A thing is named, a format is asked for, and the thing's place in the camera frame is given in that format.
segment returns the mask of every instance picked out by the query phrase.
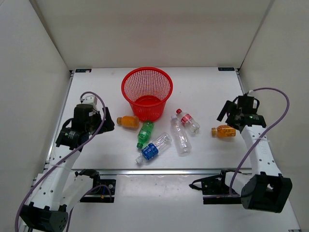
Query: orange bottle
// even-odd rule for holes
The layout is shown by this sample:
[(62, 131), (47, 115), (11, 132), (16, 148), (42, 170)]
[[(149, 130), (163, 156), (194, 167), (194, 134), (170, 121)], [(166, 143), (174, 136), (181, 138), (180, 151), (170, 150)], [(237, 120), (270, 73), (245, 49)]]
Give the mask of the orange bottle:
[(219, 138), (224, 137), (234, 137), (236, 135), (236, 130), (228, 125), (221, 125), (217, 128), (211, 129), (212, 136), (218, 136)]
[(140, 126), (140, 120), (137, 116), (123, 116), (117, 118), (117, 124), (129, 128), (138, 128)]

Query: white wall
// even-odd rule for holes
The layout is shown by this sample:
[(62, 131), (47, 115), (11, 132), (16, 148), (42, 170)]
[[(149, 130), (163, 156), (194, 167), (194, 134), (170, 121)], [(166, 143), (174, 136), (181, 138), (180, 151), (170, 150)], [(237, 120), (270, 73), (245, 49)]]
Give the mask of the white wall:
[(270, 0), (37, 0), (70, 69), (239, 68)]
[(28, 0), (0, 0), (0, 231), (42, 171), (69, 71)]
[[(269, 137), (275, 159), (290, 177), (290, 195), (303, 230), (309, 230), (309, 1), (276, 0), (240, 70), (245, 86), (277, 87), (291, 100), (287, 117)], [(285, 108), (285, 100), (266, 90), (256, 94), (268, 125)]]

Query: white tabletop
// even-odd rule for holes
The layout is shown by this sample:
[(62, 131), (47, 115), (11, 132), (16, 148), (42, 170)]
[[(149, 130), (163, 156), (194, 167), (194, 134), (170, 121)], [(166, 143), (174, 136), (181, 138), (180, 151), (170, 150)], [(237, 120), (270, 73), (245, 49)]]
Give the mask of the white tabletop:
[[(116, 124), (117, 117), (133, 115), (129, 103), (121, 93), (121, 82), (133, 68), (92, 69), (88, 73), (75, 73), (61, 120), (63, 124), (73, 116), (74, 107), (85, 91), (100, 95), (108, 106)], [(236, 168), (247, 148), (239, 132), (224, 141), (211, 137), (211, 128), (219, 126), (216, 120), (226, 100), (242, 95), (235, 71), (220, 72), (217, 68), (162, 68), (173, 81), (173, 93), (163, 115), (154, 124), (151, 140), (163, 132), (170, 133), (170, 116), (178, 108), (188, 112), (200, 125), (200, 132), (190, 137), (192, 151), (180, 157), (174, 142), (172, 147), (150, 165), (139, 167), (135, 159), (138, 130), (115, 125), (115, 130), (96, 136), (86, 145), (74, 164), (74, 169), (221, 169)], [(68, 152), (61, 146), (57, 153)], [(244, 168), (250, 167), (247, 160)]]
[(199, 175), (118, 175), (114, 203), (78, 203), (70, 232), (288, 232), (300, 229), (290, 201), (280, 214), (241, 204), (203, 205)]

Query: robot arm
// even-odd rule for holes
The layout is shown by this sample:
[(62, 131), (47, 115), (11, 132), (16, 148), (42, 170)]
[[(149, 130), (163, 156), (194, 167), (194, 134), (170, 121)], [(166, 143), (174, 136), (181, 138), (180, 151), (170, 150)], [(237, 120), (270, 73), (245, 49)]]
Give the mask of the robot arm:
[[(89, 139), (102, 123), (101, 115), (96, 107), (97, 98), (88, 96), (81, 99), (74, 109), (74, 117), (67, 120), (56, 140), (56, 147), (64, 145), (67, 151), (59, 151), (55, 148), (51, 154), (49, 168), (57, 166), (41, 182), (29, 197), (28, 203), (24, 204), (21, 210), (21, 218), (28, 227), (45, 232), (62, 232), (68, 221), (68, 212), (79, 202), (79, 200), (92, 187), (97, 185), (99, 174), (96, 170), (82, 170), (65, 191), (63, 191), (69, 173), (79, 157), (82, 148), (68, 157), (61, 164), (58, 162), (63, 159), (70, 150), (73, 150)], [(112, 131), (114, 123), (111, 119), (108, 108), (103, 126), (98, 134)], [(44, 174), (39, 174), (37, 181)]]
[[(250, 153), (252, 176), (237, 174), (233, 190), (241, 196), (245, 209), (280, 213), (292, 189), (292, 182), (284, 178), (272, 156), (267, 137), (259, 138), (266, 130), (263, 116), (257, 115), (259, 101), (254, 97), (238, 96), (238, 102), (227, 101), (217, 120), (227, 113), (226, 123), (239, 130), (248, 149), (260, 140)], [(225, 184), (230, 186), (234, 172), (225, 173)]]

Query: red basket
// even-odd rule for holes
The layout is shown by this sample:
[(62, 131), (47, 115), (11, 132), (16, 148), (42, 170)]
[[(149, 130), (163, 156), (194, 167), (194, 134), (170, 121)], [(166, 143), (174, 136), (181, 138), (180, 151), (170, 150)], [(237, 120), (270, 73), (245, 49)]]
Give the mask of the red basket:
[(121, 84), (121, 91), (133, 113), (141, 121), (159, 119), (173, 91), (169, 75), (157, 68), (143, 67), (131, 71)]

